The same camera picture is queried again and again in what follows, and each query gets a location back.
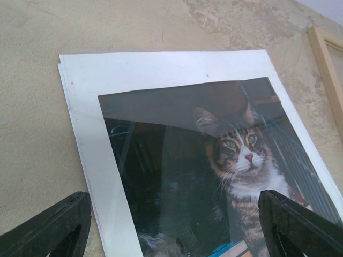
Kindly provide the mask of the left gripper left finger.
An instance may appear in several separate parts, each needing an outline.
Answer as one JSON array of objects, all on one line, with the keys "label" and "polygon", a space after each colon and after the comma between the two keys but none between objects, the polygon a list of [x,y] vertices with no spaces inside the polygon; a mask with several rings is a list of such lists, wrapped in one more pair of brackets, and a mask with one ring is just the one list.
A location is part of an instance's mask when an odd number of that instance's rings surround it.
[{"label": "left gripper left finger", "polygon": [[91,226],[88,192],[74,192],[1,235],[1,256],[83,256]]}]

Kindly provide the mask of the cat and books photo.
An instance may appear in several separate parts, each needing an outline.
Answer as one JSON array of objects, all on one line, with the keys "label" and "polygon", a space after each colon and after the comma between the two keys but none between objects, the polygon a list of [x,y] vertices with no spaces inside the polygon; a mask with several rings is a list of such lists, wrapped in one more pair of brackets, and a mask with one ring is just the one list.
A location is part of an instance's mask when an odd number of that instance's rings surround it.
[{"label": "cat and books photo", "polygon": [[98,97],[143,256],[268,256],[261,191],[342,225],[268,78]]}]

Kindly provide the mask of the white mat board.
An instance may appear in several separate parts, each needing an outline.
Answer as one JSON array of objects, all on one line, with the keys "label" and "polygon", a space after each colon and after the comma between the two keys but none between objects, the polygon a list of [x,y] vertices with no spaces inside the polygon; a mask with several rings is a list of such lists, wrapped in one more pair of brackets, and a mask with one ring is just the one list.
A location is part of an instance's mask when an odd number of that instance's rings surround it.
[{"label": "white mat board", "polygon": [[61,55],[106,256],[268,256],[261,191],[342,225],[265,50]]}]

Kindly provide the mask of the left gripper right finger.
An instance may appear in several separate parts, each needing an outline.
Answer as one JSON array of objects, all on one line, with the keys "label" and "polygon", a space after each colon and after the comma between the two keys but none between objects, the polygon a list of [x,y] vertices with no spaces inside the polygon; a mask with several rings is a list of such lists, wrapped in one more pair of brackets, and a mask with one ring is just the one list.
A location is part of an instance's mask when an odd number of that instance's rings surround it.
[{"label": "left gripper right finger", "polygon": [[274,190],[258,207],[270,256],[342,256],[341,227]]}]

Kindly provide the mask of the wooden photo frame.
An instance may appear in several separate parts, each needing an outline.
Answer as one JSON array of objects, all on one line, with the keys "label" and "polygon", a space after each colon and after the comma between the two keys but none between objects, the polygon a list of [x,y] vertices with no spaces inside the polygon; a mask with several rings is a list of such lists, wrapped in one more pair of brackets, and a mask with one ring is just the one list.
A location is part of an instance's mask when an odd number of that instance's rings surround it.
[{"label": "wooden photo frame", "polygon": [[328,50],[328,47],[332,47],[342,52],[342,39],[316,26],[309,28],[307,33],[339,134],[342,136],[342,87]]}]

